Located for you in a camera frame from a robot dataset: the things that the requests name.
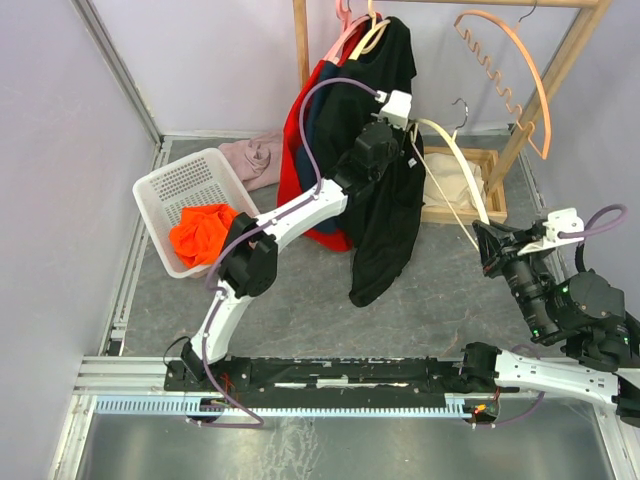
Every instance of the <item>orange cloth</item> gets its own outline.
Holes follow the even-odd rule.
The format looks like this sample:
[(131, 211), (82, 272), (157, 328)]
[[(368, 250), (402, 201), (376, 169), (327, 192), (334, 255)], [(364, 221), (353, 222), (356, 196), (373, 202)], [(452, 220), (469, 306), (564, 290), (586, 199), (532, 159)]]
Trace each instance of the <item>orange cloth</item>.
[(236, 215), (238, 212), (224, 203), (183, 208), (180, 224), (169, 232), (182, 263), (193, 268), (215, 262)]

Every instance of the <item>pink towel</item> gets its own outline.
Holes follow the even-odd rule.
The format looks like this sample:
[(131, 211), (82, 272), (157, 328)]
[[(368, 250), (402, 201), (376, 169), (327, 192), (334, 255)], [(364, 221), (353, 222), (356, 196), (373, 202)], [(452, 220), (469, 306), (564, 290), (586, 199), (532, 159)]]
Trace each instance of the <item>pink towel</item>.
[(218, 147), (248, 192), (280, 181), (282, 132), (268, 132), (250, 140)]

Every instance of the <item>plastic basket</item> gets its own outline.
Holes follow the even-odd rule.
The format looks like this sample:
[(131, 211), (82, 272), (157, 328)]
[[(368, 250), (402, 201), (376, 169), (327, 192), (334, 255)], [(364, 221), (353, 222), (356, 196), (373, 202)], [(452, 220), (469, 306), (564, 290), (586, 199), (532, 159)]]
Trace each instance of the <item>plastic basket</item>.
[(142, 177), (133, 195), (167, 273), (174, 278), (199, 276), (209, 265), (188, 269), (169, 241), (184, 207), (226, 203), (238, 212), (258, 215), (242, 182), (217, 148), (208, 148)]

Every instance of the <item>clothes hanger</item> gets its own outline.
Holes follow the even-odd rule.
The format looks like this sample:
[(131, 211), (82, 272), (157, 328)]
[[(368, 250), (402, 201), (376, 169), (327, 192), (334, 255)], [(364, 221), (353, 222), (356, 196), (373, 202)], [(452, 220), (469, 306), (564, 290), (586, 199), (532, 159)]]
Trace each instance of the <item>clothes hanger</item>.
[(356, 48), (353, 49), (353, 52), (351, 52), (351, 55), (349, 56), (349, 60), (357, 60), (361, 54), (367, 53), (365, 52), (367, 44), (371, 41), (374, 35), (377, 35), (376, 39), (372, 43), (371, 48), (375, 47), (378, 41), (380, 41), (380, 38), (382, 37), (382, 34), (384, 33), (384, 30), (387, 28), (387, 25), (389, 25), (389, 23), (391, 23), (390, 20), (383, 20), (382, 22), (377, 23), (376, 26), (371, 30), (369, 30), (365, 34), (365, 36), (362, 37), (362, 40), (360, 40), (360, 43), (358, 43)]
[(347, 8), (342, 7), (342, 0), (336, 0), (336, 15), (342, 22), (342, 31), (346, 31), (351, 25), (351, 5), (350, 0), (347, 0)]
[(355, 19), (353, 23), (351, 23), (347, 27), (347, 29), (344, 32), (342, 32), (338, 40), (336, 40), (336, 43), (333, 44), (331, 49), (324, 56), (323, 60), (337, 64), (340, 61), (339, 54), (344, 43), (356, 32), (358, 26), (368, 21), (369, 21), (369, 15), (363, 15), (362, 17)]
[(462, 231), (466, 234), (467, 238), (471, 242), (471, 245), (473, 245), (473, 247), (479, 252), (480, 248), (478, 248), (478, 244), (476, 243), (476, 241), (473, 239), (473, 237), (469, 233), (469, 230), (467, 230), (467, 228), (464, 226), (464, 223), (462, 223), (462, 220), (460, 220), (460, 217), (458, 216), (458, 212), (456, 212), (456, 209), (453, 208), (453, 205), (451, 205), (451, 202), (449, 201), (449, 199), (445, 195), (444, 191), (442, 190), (442, 187), (440, 186), (440, 183), (438, 183), (438, 180), (436, 180), (436, 177), (433, 174), (433, 172), (431, 171), (431, 169), (429, 168), (429, 165), (427, 165), (427, 162), (424, 160), (424, 152), (421, 152), (418, 149), (418, 147), (416, 146), (416, 139), (417, 138), (418, 138), (418, 123), (416, 122), (410, 128), (410, 140), (411, 140), (411, 146), (413, 147), (413, 151), (416, 153), (416, 155), (418, 156), (418, 158), (422, 162), (422, 165), (424, 165), (424, 169), (426, 170), (426, 172), (431, 177), (431, 180), (433, 180), (433, 183), (435, 184), (436, 188), (440, 192), (440, 195), (442, 196), (442, 198), (444, 198), (444, 201), (446, 202), (447, 206), (449, 207), (449, 210), (451, 210), (451, 213), (453, 214), (454, 218), (458, 222), (458, 225), (460, 225), (460, 228), (462, 228)]
[[(373, 9), (373, 0), (368, 0), (368, 7), (369, 7), (369, 16), (371, 17), (371, 28), (376, 26), (376, 22), (378, 21), (378, 17), (376, 12)], [(380, 41), (380, 39), (382, 38), (382, 35), (384, 34), (384, 31), (387, 27), (385, 26), (383, 29), (378, 30), (378, 36), (376, 36), (376, 38), (374, 38), (371, 43), (369, 45), (367, 45), (363, 50), (362, 53), (363, 54), (367, 54), (369, 52), (371, 52), (374, 48), (376, 48), (376, 45), (378, 45), (378, 42)]]
[(458, 125), (456, 129), (453, 131), (453, 134), (451, 135), (451, 138), (453, 139), (453, 141), (455, 141), (456, 137), (458, 136), (458, 130), (464, 127), (467, 124), (467, 120), (469, 120), (469, 105), (467, 105), (467, 102), (465, 102), (464, 98), (462, 97), (458, 97), (458, 99), (455, 102), (453, 102), (451, 105), (456, 105), (458, 102), (464, 103), (464, 122), (462, 122), (462, 125)]
[[(466, 109), (465, 113), (466, 113), (466, 117), (468, 118), (469, 110)], [(467, 122), (467, 119), (465, 118), (464, 123), (460, 127), (456, 127), (455, 132), (453, 132), (454, 136), (449, 135), (444, 128), (442, 128), (440, 125), (438, 125), (436, 122), (434, 122), (432, 120), (427, 120), (426, 118), (418, 118), (418, 119), (414, 120), (414, 122), (422, 123), (424, 125), (427, 125), (428, 127), (431, 127), (447, 143), (447, 146), (449, 147), (449, 149), (453, 153), (453, 156), (456, 157), (456, 160), (458, 160), (458, 164), (460, 164), (460, 168), (462, 169), (462, 173), (464, 174), (464, 178), (467, 181), (467, 184), (469, 185), (469, 192), (471, 193), (471, 198), (473, 199), (473, 203), (474, 203), (476, 209), (478, 210), (478, 216), (480, 217), (480, 220), (483, 221), (484, 223), (486, 223), (487, 225), (489, 225), (489, 216), (487, 215), (487, 209), (486, 209), (486, 207), (484, 205), (484, 201), (482, 200), (482, 195), (480, 194), (480, 189), (478, 188), (478, 184), (476, 183), (475, 178), (473, 178), (473, 173), (471, 172), (471, 169), (469, 168), (469, 163), (467, 162), (467, 159), (464, 158), (464, 154), (462, 153), (462, 151), (460, 150), (460, 148), (458, 147), (458, 145), (455, 142), (455, 137), (454, 136), (457, 136), (458, 129), (462, 128), (462, 126), (465, 125), (465, 123)]]
[[(520, 40), (520, 38), (516, 34), (516, 30), (520, 26), (520, 23), (522, 22), (522, 20), (527, 18), (529, 15), (531, 15), (534, 12), (534, 10), (536, 9), (537, 3), (538, 2), (536, 0), (531, 12), (529, 12), (527, 15), (524, 15), (523, 17), (520, 17), (520, 20), (518, 20), (518, 23), (513, 29), (509, 27), (499, 17), (496, 17), (495, 15), (492, 15), (487, 12), (483, 12), (482, 10), (467, 10), (466, 12), (463, 12), (460, 16), (458, 16), (458, 18), (456, 19), (453, 25), (457, 30), (457, 32), (460, 34), (460, 36), (467, 41), (467, 46), (469, 47), (469, 49), (476, 54), (476, 58), (478, 59), (478, 62), (480, 63), (480, 65), (486, 67), (486, 72), (489, 79), (495, 81), (496, 92), (498, 92), (498, 95), (500, 95), (501, 97), (505, 97), (505, 105), (509, 113), (517, 112), (517, 118), (515, 122), (516, 126), (523, 132), (528, 131), (527, 139), (529, 141), (529, 144), (533, 147), (536, 153), (540, 155), (540, 157), (542, 157), (543, 160), (546, 160), (547, 156), (549, 155), (549, 147), (551, 146), (551, 114), (549, 112), (549, 102), (547, 101), (547, 95), (544, 91), (544, 85), (542, 84), (542, 79), (540, 78), (540, 72), (538, 72), (538, 69), (536, 67), (535, 62), (533, 61), (533, 58), (531, 57), (531, 54), (522, 43), (522, 40)], [(512, 107), (511, 98), (513, 97), (513, 91), (509, 87), (502, 88), (500, 86), (500, 83), (502, 80), (502, 72), (500, 70), (495, 70), (495, 72), (493, 73), (491, 72), (491, 57), (489, 55), (485, 55), (483, 58), (481, 58), (480, 43), (477, 41), (473, 42), (473, 44), (471, 43), (472, 42), (471, 30), (467, 28), (463, 32), (462, 30), (460, 30), (460, 27), (458, 27), (458, 24), (460, 23), (460, 20), (462, 20), (462, 17), (465, 17), (467, 15), (484, 18), (486, 20), (489, 20), (494, 25), (500, 27), (511, 39), (511, 41), (516, 45), (516, 47), (518, 47), (518, 50), (520, 50), (520, 53), (522, 54), (525, 61), (527, 62), (527, 65), (529, 66), (529, 70), (531, 71), (531, 75), (533, 76), (533, 80), (536, 84), (538, 96), (540, 97), (540, 106), (542, 108), (542, 119), (544, 122), (544, 142), (542, 146), (542, 151), (533, 143), (532, 137), (533, 137), (533, 133), (536, 130), (535, 124), (533, 122), (527, 122), (526, 125), (522, 125), (522, 123), (520, 123), (520, 119), (522, 118), (522, 114), (523, 114), (522, 105), (517, 104), (514, 107)]]

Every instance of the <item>wooden crate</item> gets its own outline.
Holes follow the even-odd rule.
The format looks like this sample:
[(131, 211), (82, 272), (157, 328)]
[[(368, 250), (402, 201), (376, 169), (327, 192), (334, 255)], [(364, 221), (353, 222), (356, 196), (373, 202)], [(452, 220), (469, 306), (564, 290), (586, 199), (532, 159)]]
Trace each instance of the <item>wooden crate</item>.
[[(498, 152), (496, 150), (481, 150), (479, 148), (461, 148), (465, 158), (477, 165), (480, 165), (482, 179), (485, 182), (489, 179), (491, 171), (498, 162)], [(449, 147), (424, 147), (425, 155), (429, 153), (444, 153), (452, 155)], [(503, 223), (507, 219), (507, 201), (504, 196), (504, 185), (500, 185), (487, 198), (487, 215), (491, 220)], [(465, 225), (478, 219), (478, 212), (475, 210), (456, 210), (458, 217)], [(457, 223), (449, 207), (423, 207), (422, 221), (430, 223)]]

